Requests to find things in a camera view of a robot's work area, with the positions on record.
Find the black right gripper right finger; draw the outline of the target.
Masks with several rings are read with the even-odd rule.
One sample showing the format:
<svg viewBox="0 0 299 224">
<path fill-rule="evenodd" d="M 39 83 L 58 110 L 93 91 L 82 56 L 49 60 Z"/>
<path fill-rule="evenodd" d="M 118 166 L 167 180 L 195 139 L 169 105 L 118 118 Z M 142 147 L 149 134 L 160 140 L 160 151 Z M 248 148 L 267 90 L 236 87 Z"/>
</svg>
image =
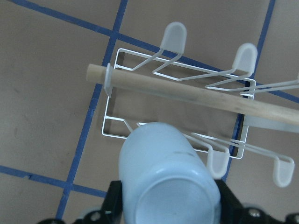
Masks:
<svg viewBox="0 0 299 224">
<path fill-rule="evenodd" d="M 215 180 L 220 192 L 221 224 L 241 224 L 245 208 L 223 180 Z"/>
</svg>

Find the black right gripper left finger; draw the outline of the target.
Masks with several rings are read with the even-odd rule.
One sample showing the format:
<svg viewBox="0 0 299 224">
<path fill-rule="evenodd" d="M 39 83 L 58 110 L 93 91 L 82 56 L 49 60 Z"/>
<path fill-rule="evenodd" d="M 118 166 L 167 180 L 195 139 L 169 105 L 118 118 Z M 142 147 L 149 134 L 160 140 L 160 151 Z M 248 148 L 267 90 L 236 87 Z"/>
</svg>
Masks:
<svg viewBox="0 0 299 224">
<path fill-rule="evenodd" d="M 122 212 L 122 182 L 112 181 L 100 210 L 100 224 L 120 224 Z"/>
</svg>

